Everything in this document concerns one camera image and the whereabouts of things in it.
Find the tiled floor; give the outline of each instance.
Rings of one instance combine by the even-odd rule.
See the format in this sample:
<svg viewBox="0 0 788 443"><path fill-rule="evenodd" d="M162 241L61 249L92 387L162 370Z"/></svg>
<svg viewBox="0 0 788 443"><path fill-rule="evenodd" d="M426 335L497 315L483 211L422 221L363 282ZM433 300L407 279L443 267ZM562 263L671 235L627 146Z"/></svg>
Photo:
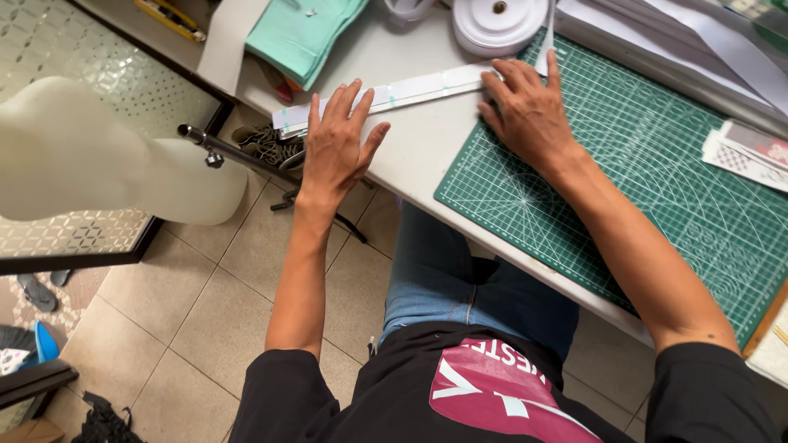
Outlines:
<svg viewBox="0 0 788 443"><path fill-rule="evenodd" d="M117 410L131 406L133 430L149 443L227 438L244 371L262 351L290 233L292 208L269 210L283 192L253 175L229 221L167 223L142 263L110 271L62 355L82 375L47 411L65 441L84 420L87 405L77 394L85 389ZM340 212L370 240L361 244L338 225L329 238L320 366L345 406L366 342L380 334L399 212L391 192L362 185ZM565 393L643 441L653 360L650 348L583 311ZM762 390L779 391L770 388ZM775 397L776 418L788 419L784 400Z"/></svg>
<svg viewBox="0 0 788 443"><path fill-rule="evenodd" d="M36 274L58 298L58 309L47 314L24 299L24 290L17 283L16 276L1 276L0 325L29 329L35 320L40 320L58 343L58 347L63 349L109 272L108 267L76 270L62 288L56 288L49 282L50 273Z"/></svg>

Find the hand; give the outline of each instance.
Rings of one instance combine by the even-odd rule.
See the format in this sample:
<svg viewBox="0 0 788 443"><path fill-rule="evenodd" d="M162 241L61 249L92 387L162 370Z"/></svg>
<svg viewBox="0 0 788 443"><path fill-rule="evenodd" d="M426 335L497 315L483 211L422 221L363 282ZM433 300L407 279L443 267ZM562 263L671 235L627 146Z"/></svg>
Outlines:
<svg viewBox="0 0 788 443"><path fill-rule="evenodd" d="M342 199L364 176L372 157L391 125L380 123L359 146L361 128L370 111L375 92L368 89L348 118L355 96L361 88L356 79L334 91L320 119L320 98L312 95L307 134L307 156L297 203L320 207L333 217Z"/></svg>
<svg viewBox="0 0 788 443"><path fill-rule="evenodd" d="M494 73L482 73L481 81L498 103L500 115L488 103L479 103L478 109L512 152L545 177L587 155L569 128L553 50L548 52L547 86L536 69L523 61L495 60L492 66L506 83Z"/></svg>

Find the black frame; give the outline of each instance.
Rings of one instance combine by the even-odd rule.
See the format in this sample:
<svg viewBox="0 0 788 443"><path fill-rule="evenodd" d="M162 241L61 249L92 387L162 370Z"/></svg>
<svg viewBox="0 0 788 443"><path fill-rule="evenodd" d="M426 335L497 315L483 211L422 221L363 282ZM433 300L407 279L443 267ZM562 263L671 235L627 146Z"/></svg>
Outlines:
<svg viewBox="0 0 788 443"><path fill-rule="evenodd" d="M227 121L235 107L237 100L229 95L224 94L215 87L208 84L205 80L196 74L188 71L181 65L165 57L163 54L154 50L147 44L139 41L137 38L129 35L107 20L97 16L89 9L82 6L76 0L66 0L69 4L79 9L83 13L90 16L93 20L98 21L100 24L109 28L112 32L118 34L138 47L142 52L149 55L156 61L162 63L167 68L173 70L184 79L189 80L196 87L207 92L219 101L219 107L216 109L213 117L210 119L205 131L212 136L219 133L219 130ZM162 227L164 220L152 217L143 228L142 235L139 236L134 247L129 252L110 252L107 254L84 254L84 255L44 255L22 257L17 259L0 259L0 275L13 275L13 274L29 274L34 272L46 272L51 270L68 270L79 268L90 268L97 266L114 266L114 265L127 265L132 263L139 263L142 260L145 251L151 245L158 230Z"/></svg>
<svg viewBox="0 0 788 443"><path fill-rule="evenodd" d="M79 376L79 372L60 359L8 374L0 378L0 409L43 394L41 401L34 402L32 409L28 411L31 418L38 418L49 406L58 389L73 382Z"/></svg>

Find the mannequin stand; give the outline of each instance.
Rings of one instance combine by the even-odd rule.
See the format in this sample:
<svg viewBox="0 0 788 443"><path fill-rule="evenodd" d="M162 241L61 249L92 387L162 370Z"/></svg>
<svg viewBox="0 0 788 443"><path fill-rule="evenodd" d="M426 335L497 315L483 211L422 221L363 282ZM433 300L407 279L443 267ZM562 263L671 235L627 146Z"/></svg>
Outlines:
<svg viewBox="0 0 788 443"><path fill-rule="evenodd" d="M202 147L206 151L208 151L208 156L205 159L205 163L210 168L221 168L221 165L225 162L225 157L232 159L234 162L238 162L241 165L246 166L247 168L255 171L255 172L265 172L280 179L287 181L290 184L295 185L295 189L292 191L287 191L282 195L282 203L278 203L271 206L271 210L281 210L285 208L289 208L293 206L293 203L296 201L296 196L298 195L299 190L301 189L301 179L295 178L287 171L278 169L268 163L260 160L259 158L252 157L249 154L245 154L240 149L235 148L233 145L226 143L214 136L209 136L200 128L196 128L195 126L189 124L182 124L178 126L178 135L190 140L195 145ZM334 218L345 225L348 230L350 231L353 236L361 241L361 243L366 243L366 237L361 234L358 228L350 221L347 220L345 217L334 214Z"/></svg>

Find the white mannequin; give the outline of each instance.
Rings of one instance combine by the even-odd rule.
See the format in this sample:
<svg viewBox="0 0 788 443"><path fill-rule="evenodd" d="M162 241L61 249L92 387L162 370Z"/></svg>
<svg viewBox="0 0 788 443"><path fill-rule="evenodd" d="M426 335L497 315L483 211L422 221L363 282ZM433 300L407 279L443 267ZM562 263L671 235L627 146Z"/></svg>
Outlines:
<svg viewBox="0 0 788 443"><path fill-rule="evenodd" d="M147 140L88 86L47 77L0 105L0 216L137 207L174 222L222 223L247 171L232 161L209 168L205 156L187 140Z"/></svg>

